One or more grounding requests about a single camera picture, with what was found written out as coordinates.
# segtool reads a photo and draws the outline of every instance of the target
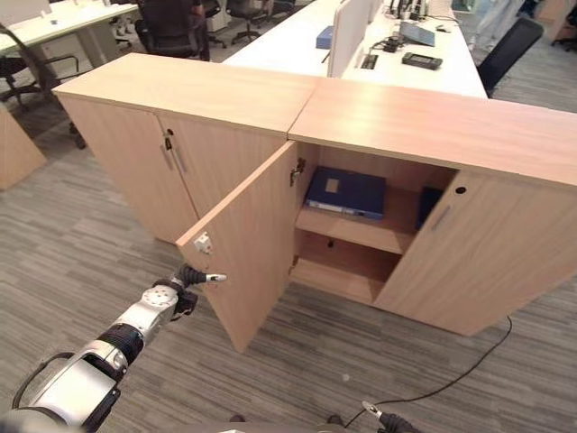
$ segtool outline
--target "door handle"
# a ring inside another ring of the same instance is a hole
[[[437,228],[439,228],[439,226],[443,222],[444,218],[449,214],[450,210],[451,210],[451,205],[447,205],[447,207],[445,209],[443,209],[443,212],[441,212],[441,215],[436,219],[436,221],[431,226],[432,232],[434,232]]]
[[[180,171],[182,171],[183,173],[187,172],[187,166],[184,164],[184,159],[182,158],[182,155],[180,154],[180,149],[178,147],[178,145],[176,146],[172,146],[172,149],[174,150],[174,156],[176,157],[175,159],[177,160],[177,165],[180,168]]]
[[[164,146],[161,146],[160,153],[162,153],[162,156],[164,156],[164,161],[166,162],[166,165],[169,166],[169,170],[173,170],[174,167],[172,166],[172,161],[170,160],[169,151],[167,151]]]

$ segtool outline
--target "door hinge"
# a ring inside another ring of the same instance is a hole
[[[290,275],[292,273],[292,270],[295,269],[295,266],[297,266],[297,263],[298,263],[298,256],[294,255],[292,257],[292,264],[288,268],[288,275]]]
[[[307,165],[307,160],[304,158],[298,158],[297,167],[290,171],[290,186],[294,186],[297,181],[298,176],[305,172],[305,166]]]
[[[172,142],[170,141],[170,137],[172,135],[174,135],[174,133],[172,132],[171,129],[167,129],[166,133],[162,135],[164,137],[164,147],[166,148],[167,151],[170,151],[172,149]]]

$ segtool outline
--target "laptop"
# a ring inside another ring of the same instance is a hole
[[[435,33],[422,29],[418,25],[401,21],[398,32],[413,43],[420,43],[429,47],[435,46]]]

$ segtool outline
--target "black office chair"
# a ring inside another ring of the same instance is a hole
[[[569,26],[577,29],[577,6],[575,6],[567,15],[566,23],[569,24]],[[555,39],[553,42],[551,42],[551,45],[555,46],[557,43],[563,45],[565,47],[565,51],[577,51],[577,35],[573,36],[572,38]]]
[[[220,7],[220,3],[218,3],[218,0],[203,0],[202,5],[205,9],[206,19],[212,18],[222,10]],[[226,48],[226,43],[216,38],[216,36],[214,36],[213,34],[210,33],[208,34],[208,40],[214,43],[220,43],[223,46],[223,48]]]
[[[208,33],[204,18],[185,13],[180,0],[143,0],[138,2],[142,23],[135,24],[144,48],[150,54],[168,57],[200,57],[209,60]],[[197,28],[202,23],[204,31]],[[206,40],[199,38],[205,33]]]
[[[488,97],[492,97],[495,86],[543,35],[543,27],[527,18],[519,18],[503,36],[487,58],[477,67]]]
[[[0,99],[6,102],[11,97],[16,97],[21,108],[27,109],[22,102],[22,95],[26,93],[44,93],[46,97],[51,96],[50,90],[55,88],[63,79],[73,78],[80,75],[78,58],[71,54],[66,56],[52,57],[50,59],[40,60],[36,54],[28,47],[26,47],[18,37],[12,33],[7,27],[0,23],[0,34],[5,34],[11,38],[20,50],[21,57],[0,57],[0,78],[4,78],[10,90],[4,92]],[[47,65],[61,60],[74,60],[76,65],[76,73],[66,77],[57,78],[54,72],[48,68]],[[36,77],[36,80],[31,84],[17,87],[14,85],[14,74],[29,68]]]
[[[24,45],[23,42],[20,41],[20,39],[18,39],[18,37],[16,37],[16,35],[14,33],[10,32],[10,30],[8,30],[2,24],[0,24],[0,34],[5,34],[9,38],[11,38],[14,41],[14,43],[16,45],[18,45],[18,49],[19,49],[20,55],[21,55],[21,58],[20,59],[16,58],[16,61],[9,60],[5,63],[7,66],[12,68],[12,69],[7,69],[7,71],[8,72],[12,71],[12,73],[14,74],[17,72],[17,71],[15,71],[15,67],[20,67],[22,65],[26,65],[26,67],[28,67],[28,69],[30,69],[30,71],[32,72],[34,77],[36,77],[36,80],[32,84],[27,85],[27,86],[22,86],[20,88],[15,87],[14,82],[11,83],[10,79],[7,78],[6,80],[8,81],[8,86],[10,86],[10,90],[8,90],[7,94],[4,94],[2,96],[2,101],[4,102],[8,97],[16,96],[20,106],[22,106],[24,109],[26,109],[26,106],[22,103],[22,100],[20,99],[20,95],[22,93],[42,93],[46,99],[50,100],[52,103],[56,104],[56,106],[60,107],[61,109],[64,109],[62,107],[62,105],[60,104],[60,102],[58,101],[58,99],[54,95],[52,95],[51,91],[53,88],[58,86],[62,82],[62,80],[68,79],[68,78],[74,78],[74,77],[77,77],[77,76],[82,75],[84,73],[84,72],[80,72],[78,70],[79,69],[78,59],[75,56],[67,55],[67,56],[60,56],[60,57],[54,57],[51,59],[41,60],[34,53],[34,51],[32,51],[30,48],[28,48],[26,45]],[[67,59],[74,59],[76,62],[76,72],[74,74],[67,75],[66,77],[57,77],[56,74],[48,67],[48,65],[50,63],[53,63],[53,62],[59,61],[59,60],[67,60]],[[69,130],[70,130],[71,134],[75,135],[76,146],[79,149],[84,149],[87,145],[84,142],[82,135],[80,135],[80,133],[76,129],[76,126],[72,122],[69,123]]]
[[[267,21],[272,21],[278,24],[283,20],[286,20],[296,12],[295,3],[296,0],[274,0],[274,3],[272,4],[272,12],[270,13],[270,16],[267,17]]]
[[[251,7],[251,0],[226,0],[226,13],[234,18],[243,18],[246,22],[246,31],[238,32],[233,37],[232,45],[242,38],[252,41],[251,38],[256,39],[261,36],[260,33],[251,30],[251,24],[256,18],[265,16],[265,12],[260,8]]]

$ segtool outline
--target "open cabinet door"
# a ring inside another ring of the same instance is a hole
[[[228,277],[204,291],[239,352],[288,283],[302,190],[290,185],[297,165],[298,146],[287,142],[177,241],[195,269]],[[205,248],[195,244],[202,235]]]

